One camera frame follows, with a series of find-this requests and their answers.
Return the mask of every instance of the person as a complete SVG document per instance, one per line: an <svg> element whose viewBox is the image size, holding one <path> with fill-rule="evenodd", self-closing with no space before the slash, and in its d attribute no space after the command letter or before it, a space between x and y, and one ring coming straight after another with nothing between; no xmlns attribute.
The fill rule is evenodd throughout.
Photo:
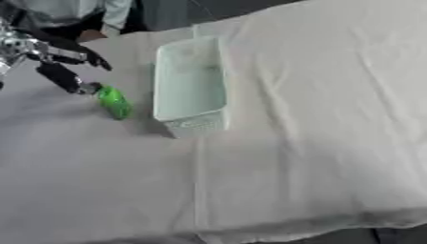
<svg viewBox="0 0 427 244"><path fill-rule="evenodd" d="M132 0L8 0L36 28L71 40L90 41L119 35Z"/></svg>

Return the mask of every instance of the green bottle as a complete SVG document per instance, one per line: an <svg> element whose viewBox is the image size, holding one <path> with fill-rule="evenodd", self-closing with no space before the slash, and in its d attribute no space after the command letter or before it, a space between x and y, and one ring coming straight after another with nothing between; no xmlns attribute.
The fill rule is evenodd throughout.
<svg viewBox="0 0 427 244"><path fill-rule="evenodd" d="M110 86L103 86L97 92L97 95L101 105L106 108L115 119L125 119L131 113L132 106L126 101L122 92L118 89Z"/></svg>

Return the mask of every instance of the person's arm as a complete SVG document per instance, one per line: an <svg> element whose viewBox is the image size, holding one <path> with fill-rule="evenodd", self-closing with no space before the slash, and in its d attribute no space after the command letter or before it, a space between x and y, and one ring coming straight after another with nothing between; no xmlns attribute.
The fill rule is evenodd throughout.
<svg viewBox="0 0 427 244"><path fill-rule="evenodd" d="M105 0L104 26L101 32L107 36L116 36L126 24L132 0Z"/></svg>

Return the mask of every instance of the white container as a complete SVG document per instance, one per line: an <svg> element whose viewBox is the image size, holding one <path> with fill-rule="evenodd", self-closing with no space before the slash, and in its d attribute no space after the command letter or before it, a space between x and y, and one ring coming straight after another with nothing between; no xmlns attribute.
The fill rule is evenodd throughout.
<svg viewBox="0 0 427 244"><path fill-rule="evenodd" d="M154 118L176 137L227 127L227 94L219 41L203 37L165 45L157 52Z"/></svg>

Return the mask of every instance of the white tablecloth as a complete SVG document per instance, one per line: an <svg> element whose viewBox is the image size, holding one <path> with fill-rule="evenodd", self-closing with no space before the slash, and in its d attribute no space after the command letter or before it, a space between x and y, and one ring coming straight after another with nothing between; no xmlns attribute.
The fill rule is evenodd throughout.
<svg viewBox="0 0 427 244"><path fill-rule="evenodd" d="M314 0L91 46L135 105L109 119L28 62L0 92L0 242L237 243L427 222L427 2ZM224 41L232 126L159 135L156 48Z"/></svg>

